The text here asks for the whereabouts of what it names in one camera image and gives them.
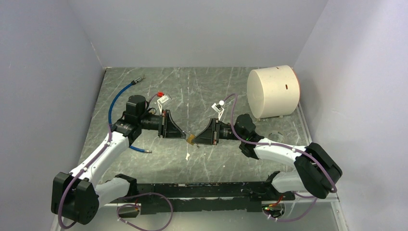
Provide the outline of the small brass padlock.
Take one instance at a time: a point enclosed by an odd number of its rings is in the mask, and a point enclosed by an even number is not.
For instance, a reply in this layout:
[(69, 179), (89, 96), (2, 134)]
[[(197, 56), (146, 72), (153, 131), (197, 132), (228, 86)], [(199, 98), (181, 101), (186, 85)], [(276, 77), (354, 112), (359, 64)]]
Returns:
[(186, 136), (186, 142), (190, 145), (194, 145), (195, 135), (189, 134)]

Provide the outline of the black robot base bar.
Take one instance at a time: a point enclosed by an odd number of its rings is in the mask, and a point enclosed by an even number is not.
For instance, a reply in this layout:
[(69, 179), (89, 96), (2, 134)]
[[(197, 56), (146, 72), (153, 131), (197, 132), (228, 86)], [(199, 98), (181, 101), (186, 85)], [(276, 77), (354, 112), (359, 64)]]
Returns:
[(140, 183), (118, 204), (137, 203), (143, 215), (164, 212), (245, 210), (260, 212), (277, 201), (293, 201), (292, 192), (280, 193), (262, 181), (219, 183)]

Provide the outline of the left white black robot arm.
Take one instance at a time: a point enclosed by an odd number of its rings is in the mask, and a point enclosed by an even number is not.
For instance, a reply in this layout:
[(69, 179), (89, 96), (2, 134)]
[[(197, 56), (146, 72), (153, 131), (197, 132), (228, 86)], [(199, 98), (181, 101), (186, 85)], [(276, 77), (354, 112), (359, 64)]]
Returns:
[(142, 95), (128, 98), (122, 118), (109, 128), (104, 141), (69, 173), (58, 173), (53, 179), (51, 211), (58, 216), (61, 228), (69, 229), (64, 218), (74, 224), (88, 224), (98, 209), (116, 199), (132, 202), (140, 196), (137, 180), (119, 174), (110, 181), (98, 182), (116, 158), (129, 149), (143, 130), (155, 130), (167, 139), (185, 139), (185, 132), (173, 121), (169, 110), (150, 113), (150, 103)]

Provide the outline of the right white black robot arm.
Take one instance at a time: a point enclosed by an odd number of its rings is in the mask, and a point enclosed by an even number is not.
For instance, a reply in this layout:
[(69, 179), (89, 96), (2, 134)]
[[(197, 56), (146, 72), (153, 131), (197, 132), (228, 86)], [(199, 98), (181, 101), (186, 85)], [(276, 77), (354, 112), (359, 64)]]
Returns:
[(255, 129), (249, 114), (238, 116), (234, 126), (212, 118), (206, 129), (192, 139), (192, 143), (217, 145), (220, 140), (239, 140), (239, 149), (246, 157), (271, 160), (291, 167), (291, 172), (277, 171), (269, 176), (264, 191), (271, 200), (286, 192), (307, 191), (319, 199), (335, 192), (334, 187), (343, 172), (319, 144), (287, 145), (260, 136)]

